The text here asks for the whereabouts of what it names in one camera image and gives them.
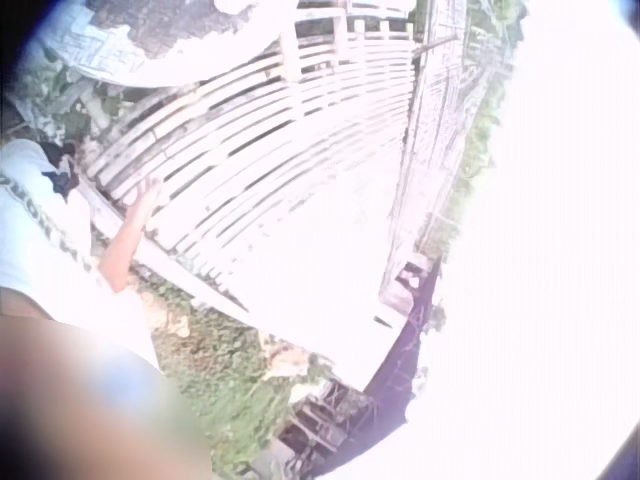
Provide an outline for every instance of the wooden post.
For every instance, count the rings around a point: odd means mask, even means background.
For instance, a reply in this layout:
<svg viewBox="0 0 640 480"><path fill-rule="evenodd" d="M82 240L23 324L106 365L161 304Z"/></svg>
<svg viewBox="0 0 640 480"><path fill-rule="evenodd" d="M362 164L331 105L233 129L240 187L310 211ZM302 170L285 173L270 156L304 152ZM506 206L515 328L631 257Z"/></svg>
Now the wooden post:
<svg viewBox="0 0 640 480"><path fill-rule="evenodd" d="M385 42L389 41L389 20L381 20L380 21L380 33L382 33L382 40ZM385 62L384 65L384 81L385 83L389 81L389 64Z"/></svg>
<svg viewBox="0 0 640 480"><path fill-rule="evenodd" d="M333 17L333 44L335 48L336 59L334 60L334 68L340 64L340 61L346 60L349 54L349 33L347 31L347 0L338 0L338 6L342 7L342 13Z"/></svg>
<svg viewBox="0 0 640 480"><path fill-rule="evenodd" d="M294 120L299 120L304 116L299 83L302 77L302 70L300 68L300 51L298 50L298 37L294 22L289 23L280 34L280 49L282 50L283 58L283 77L291 94L293 118Z"/></svg>
<svg viewBox="0 0 640 480"><path fill-rule="evenodd" d="M356 55L355 61L358 64L358 73L360 77L360 92L358 97L358 102L356 102L357 108L359 109L358 118L358 126L357 126L357 138L358 141L364 135L367 134L367 125L365 123L365 119L369 117L368 115L368 99L367 99L367 91L366 91L366 80L367 80L367 58L365 51L365 23L362 19L357 19L353 23L353 29L356 33Z"/></svg>

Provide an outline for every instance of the wooden structure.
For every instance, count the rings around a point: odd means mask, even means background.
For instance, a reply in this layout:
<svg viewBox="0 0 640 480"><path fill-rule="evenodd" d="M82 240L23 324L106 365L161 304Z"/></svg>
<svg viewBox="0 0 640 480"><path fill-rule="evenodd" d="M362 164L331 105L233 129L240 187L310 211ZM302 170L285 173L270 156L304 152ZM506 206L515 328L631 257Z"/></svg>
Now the wooden structure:
<svg viewBox="0 0 640 480"><path fill-rule="evenodd" d="M350 2L300 8L295 24L251 62L142 99L82 166L94 210L109 217L97 218L98 228L110 236L136 184L164 178L166 198L148 225L154 258L144 263L172 270L163 276L244 320L219 292L242 301L226 280L256 242L372 154L399 159L416 47L406 18ZM325 22L331 33L296 34L305 22Z"/></svg>

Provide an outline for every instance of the blurry object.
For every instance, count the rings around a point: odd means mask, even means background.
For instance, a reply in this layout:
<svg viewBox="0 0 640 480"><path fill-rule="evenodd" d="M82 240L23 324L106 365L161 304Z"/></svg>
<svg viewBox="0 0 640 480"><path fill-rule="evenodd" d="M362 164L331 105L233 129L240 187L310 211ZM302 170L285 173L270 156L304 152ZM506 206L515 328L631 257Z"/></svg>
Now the blurry object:
<svg viewBox="0 0 640 480"><path fill-rule="evenodd" d="M204 436L177 389L127 349L58 322L0 322L0 440L46 475L210 478Z"/></svg>
<svg viewBox="0 0 640 480"><path fill-rule="evenodd" d="M309 370L311 354L303 348L259 332L260 345L267 358L264 379L304 376Z"/></svg>
<svg viewBox="0 0 640 480"><path fill-rule="evenodd" d="M37 37L89 77L127 86L177 86L249 61L291 21L296 4L63 0Z"/></svg>

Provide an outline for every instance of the wooden plank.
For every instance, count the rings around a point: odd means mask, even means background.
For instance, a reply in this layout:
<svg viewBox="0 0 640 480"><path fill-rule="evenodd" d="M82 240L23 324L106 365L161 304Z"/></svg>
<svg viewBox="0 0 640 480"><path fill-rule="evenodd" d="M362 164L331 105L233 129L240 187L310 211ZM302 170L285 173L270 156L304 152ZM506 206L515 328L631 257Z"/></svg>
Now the wooden plank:
<svg viewBox="0 0 640 480"><path fill-rule="evenodd" d="M285 93L282 93L283 90L284 84L282 82L267 85L211 110L210 113L206 114L204 125L167 146L164 152L168 157L168 161L163 162L163 159L158 159L158 162L152 160L145 163L136 172L123 180L122 183L110 190L110 194L113 198L122 198L127 191L133 189L142 178L151 173L160 178L166 178L173 171L193 159L197 154L202 153L202 149L198 146L199 141L207 141L206 139L209 138L210 135L216 136L216 129L221 125L224 125L226 122L232 122L246 112L259 108L263 102L269 103L272 100L281 98L281 95L285 95Z"/></svg>
<svg viewBox="0 0 640 480"><path fill-rule="evenodd" d="M340 15L333 17L333 44L336 53L334 67L348 58L349 32L347 30L347 0L338 0L338 7L342 11Z"/></svg>
<svg viewBox="0 0 640 480"><path fill-rule="evenodd" d="M305 66L308 66L308 64L314 62L314 61L328 61L330 59L330 56L327 55L324 58L321 58L320 60L308 60ZM131 146L129 148L129 150L126 152L125 155L121 156L118 161L112 163L107 169L105 169L105 171L103 171L100 175L100 179L102 182L108 182L110 180L110 178L112 178L113 176L113 172L118 171L120 169L122 169L123 165L128 164L129 162L131 162L132 159L134 159L135 157L137 157L138 155L140 155L140 153L142 151L145 151L148 147L150 147L151 145L153 145L156 142L156 138L162 137L163 135L165 135L167 133L167 131L175 128L177 125L180 124L180 122L186 118L188 118L189 115L195 115L197 113L200 113L201 111L205 110L206 108L208 108L208 106L214 102L220 101L220 98L225 94L225 92L228 95L232 95L234 93L236 93L237 91L240 91L240 89L244 89L247 88L248 85L250 85L252 83L252 81L256 81L259 82L260 80L263 80L262 76L260 74L258 74L258 78L256 78L256 76L250 76L250 79L243 79L243 81L241 82L236 82L235 84L233 84L232 86L228 87L227 89L221 89L217 92L216 95L211 96L211 97L205 97L207 100L205 101L205 99L203 98L200 102L198 102L196 105L185 109L182 109L179 113L179 115L173 116L170 119L168 119L167 121L163 122L160 126L156 126L154 128L154 132L155 132L155 137L153 135L148 134L146 137L143 137L143 139L139 142L136 142L136 144L134 146ZM156 155L153 155L153 157L155 158L159 158L159 159L164 159L163 156L159 156L157 157ZM116 192L114 192L114 198L120 198L121 195L124 194L123 190L128 190L130 188L132 188L132 186L135 184L135 182L140 181L141 178L143 178L146 174L148 174L150 171L153 171L153 168L149 167L149 168L145 168L145 173L142 175L136 175L135 173L129 172L127 171L127 174L123 174L122 177L124 177L124 181L126 182L122 187L118 188L118 186L110 186L111 188L109 188L110 190L117 188L118 190Z"/></svg>
<svg viewBox="0 0 640 480"><path fill-rule="evenodd" d="M344 8L298 8L294 21L304 22L308 20L322 20L324 18L334 18L345 14Z"/></svg>
<svg viewBox="0 0 640 480"><path fill-rule="evenodd" d="M374 120L369 122L368 126L370 127L370 131L380 139L378 142L372 142L371 139L366 138L361 139L359 142L353 142L353 136L347 133L337 141L333 141L330 145L325 146L323 152L319 152L314 155L314 162L316 162L315 166L313 168L308 167L304 170L307 172L307 179L322 175L324 170L323 168L318 167L318 163L326 162L324 163L324 168L336 172L338 165L344 161L351 159L357 160L358 157L361 157L363 152L366 152L368 148L373 150L379 148L380 144L387 141L388 136L395 136L400 139L404 128L402 122L398 122L397 120L406 115L407 110L408 105L406 104L387 108L379 113L377 121ZM251 223L249 220L257 218L261 212L264 212L272 205L279 204L283 199L288 199L290 202L296 203L298 201L298 197L292 195L292 189L301 193L308 193L309 191L306 183L295 182L290 184L288 188L281 189L276 192L276 194L271 195L268 198L268 201L262 202L256 208L250 209L247 215L242 217L240 221L235 222L232 228L225 230L220 236L215 238L213 243L219 245L221 248L225 247L234 240L235 237L237 237L239 232L244 231L244 229L248 227Z"/></svg>
<svg viewBox="0 0 640 480"><path fill-rule="evenodd" d="M388 8L353 8L349 16L406 20L409 18L409 13L400 10L389 10Z"/></svg>
<svg viewBox="0 0 640 480"><path fill-rule="evenodd" d="M313 105L313 104L310 104L310 105L306 106L306 108L307 108L307 110L310 110L310 109L314 108L314 105ZM256 128L259 128L259 131L263 131L263 130L265 129L265 125L263 125L263 124L258 124L258 125L256 125Z"/></svg>
<svg viewBox="0 0 640 480"><path fill-rule="evenodd" d="M326 149L326 141L319 142L319 144L317 144L313 149L310 149L310 153L305 151L292 161L287 162L281 170L277 171L276 174L267 177L265 180L249 189L246 194L238 196L237 201L230 202L225 205L221 211L216 212L215 215L208 219L207 224L199 227L200 231L195 232L197 235L195 238L192 236L191 239L188 239L178 246L178 251L184 251L187 247L193 247L192 250L187 250L185 252L188 258L192 258L194 256L194 252L197 253L199 250L199 245L194 245L195 241L218 235L218 233L232 224L239 215L245 214L248 210L253 208L256 203L260 202L262 199L269 196L270 193L280 188L284 183L291 180L304 168L308 168L309 160L314 159L316 155L322 153L322 151Z"/></svg>
<svg viewBox="0 0 640 480"><path fill-rule="evenodd" d="M382 127L378 133L384 134L387 130L388 128L385 126ZM397 141L399 142L399 137L401 136L400 131L398 131L397 136ZM365 142L352 145L350 148L344 151L344 153L346 154L345 158L347 158L347 166L345 166L344 164L342 165L343 171L356 168L359 165L363 164L363 162L366 163L366 161L368 160L367 157L370 154L376 152L379 153L381 150L384 151L383 145L376 145L374 147ZM399 143L397 143L395 150L399 154ZM291 207L299 203L301 196L302 198L308 196L309 191L317 190L317 184L326 182L327 176L322 176L322 173L331 176L332 171L332 168L323 170L318 169L317 171L313 171L313 175L310 176L306 182L296 183L292 187L292 189L295 188L295 191L298 192L297 194L288 192L288 194L283 199L284 201L274 201L272 202L272 205L268 205L268 207L270 206L271 208L265 209L266 212L263 213L262 216L260 216L259 221L256 220L247 225L246 228L243 228L240 234L236 235L235 238L233 238L233 243L228 243L223 247L219 247L217 250L213 250L208 262L200 268L200 271L202 273L208 271L208 275L212 278L216 278L216 280L217 277L219 277L221 274L229 275L230 270L233 268L233 265L238 264L238 262L236 261L237 255L242 255L249 245L254 244L257 239L262 237L262 232L264 230L263 225L273 225L273 223L278 222L281 218L286 216Z"/></svg>
<svg viewBox="0 0 640 480"><path fill-rule="evenodd" d="M406 84L404 84L404 82L398 85L398 88L402 89L403 87L406 88ZM388 89L381 89L381 90L385 95L389 95L390 93ZM260 129L265 128L263 123L260 123L255 127L256 128L259 127ZM258 159L252 159L252 162L249 165L245 166L245 168L247 168L251 164L255 164L257 161ZM241 165L237 161L233 161L233 164L238 166ZM220 175L221 172L218 172L219 168L220 167L215 169L215 171L210 172L210 175L213 175L214 177L216 177L217 185L220 185L221 181L225 181L225 179ZM237 175L237 173L238 173L238 170L233 172L233 175ZM215 208L215 206L201 205L200 200L195 200L195 198L201 199L203 196L205 196L206 193L204 192L206 192L207 190L208 191L213 190L212 182L208 181L205 183L204 181L202 181L202 178L201 178L198 181L196 181L196 183L199 183L199 186L196 186L196 184L193 184L189 187L187 191L183 192L183 194L177 197L177 199L180 202L180 205L176 204L176 200L172 201L165 209L160 210L160 212L157 213L149 222L150 229L158 230L157 240L161 245L165 246L165 248L170 248L168 247L168 245L170 245L174 241L177 242L181 238L181 235L187 234L187 232L184 232L184 229L188 230L190 228L187 225L195 226L195 224L198 223L199 218L206 218L209 210ZM231 192L235 194L234 192L238 192L238 190L242 191L243 188L244 186L238 185L237 182L226 185L224 190L221 190L218 192L218 196L221 198L220 201L222 202L224 199L224 197L222 197L223 192L225 193ZM193 207L195 202L198 202L197 208Z"/></svg>
<svg viewBox="0 0 640 480"><path fill-rule="evenodd" d="M118 212L86 178L81 178L78 190L91 207L93 224L107 238L113 238L122 225L122 218ZM246 310L187 272L146 238L141 240L134 258L199 301L241 322L248 321Z"/></svg>
<svg viewBox="0 0 640 480"><path fill-rule="evenodd" d="M129 130L117 142L115 142L107 150L105 150L102 155L100 155L100 157L97 158L94 163L92 163L91 167L87 169L87 175L89 175L90 177L94 177L100 171L100 169L102 169L105 165L111 163L114 158L125 151L136 138L145 133L146 130L149 130L154 125L164 120L179 108L182 108L193 102L197 102L202 96L210 93L217 88L223 87L228 83L234 82L239 78L247 76L258 70L277 67L281 65L281 63L282 56L274 55L272 57L247 64L237 70L231 71L221 77L218 77L217 79L189 92L186 95L177 98L175 101L162 107L153 115L145 118L142 122Z"/></svg>
<svg viewBox="0 0 640 480"><path fill-rule="evenodd" d="M394 110L394 105L402 102L408 103L407 101L408 96L406 94L401 97L396 97L395 100L389 101L388 104L381 105L381 108L378 110L378 114L382 114L384 116L385 113L389 113ZM234 206L233 202L231 202L227 204L227 206L230 206L229 208L224 209L221 212L216 212L216 214L209 219L209 230L200 230L202 234L199 241L202 242L207 238L217 236L235 222L239 216L248 213L254 208L256 203L259 203L264 198L268 197L271 192L276 191L283 184L290 181L304 170L308 170L313 167L313 165L326 160L327 157L325 154L334 144L342 144L345 141L352 141L354 123L353 120L351 120L351 122L352 123L349 127L338 124L336 128L332 129L334 130L333 132L323 132L325 137L321 141L312 147L301 151L300 154L294 157L292 161L284 163L282 169L278 170L275 174L268 176L264 180L261 180L259 184L249 189L247 195L239 195L237 198L240 201L235 202L235 209L231 209L231 207ZM184 245L185 244L183 243L183 248L178 248L178 251L183 251ZM186 258L193 258L199 249L200 244L193 245L193 248L185 252Z"/></svg>
<svg viewBox="0 0 640 480"><path fill-rule="evenodd" d="M138 174L142 165L157 158L156 155L158 155L159 152L164 151L176 141L197 131L204 124L208 123L208 121L219 115L219 110L207 111L207 108L222 102L225 98L245 88L264 83L267 79L268 76L265 72L250 75L206 97L206 100L203 99L200 106L191 107L188 109L189 111L182 112L179 120L170 118L166 122L163 122L162 126L157 127L158 133L154 133L158 140L150 148L145 150L144 154L134 156L135 152L132 154L124 153L100 172L98 175L100 183L105 185L107 190L113 190L126 180L129 182L135 180L135 183L139 182L144 178L144 176Z"/></svg>

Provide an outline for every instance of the white cloth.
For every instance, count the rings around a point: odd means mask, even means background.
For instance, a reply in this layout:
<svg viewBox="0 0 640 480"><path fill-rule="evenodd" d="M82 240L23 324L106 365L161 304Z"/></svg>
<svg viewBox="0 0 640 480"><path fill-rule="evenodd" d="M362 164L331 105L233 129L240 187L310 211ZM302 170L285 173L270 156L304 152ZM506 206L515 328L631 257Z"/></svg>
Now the white cloth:
<svg viewBox="0 0 640 480"><path fill-rule="evenodd" d="M77 191L68 202L43 172L57 172L42 148L15 140L0 152L0 172L24 188L36 206L89 259L89 206ZM54 320L86 328L127 347L156 368L144 311L131 293L114 294L99 274L87 273L50 241L7 188L0 188L0 286L31 298Z"/></svg>

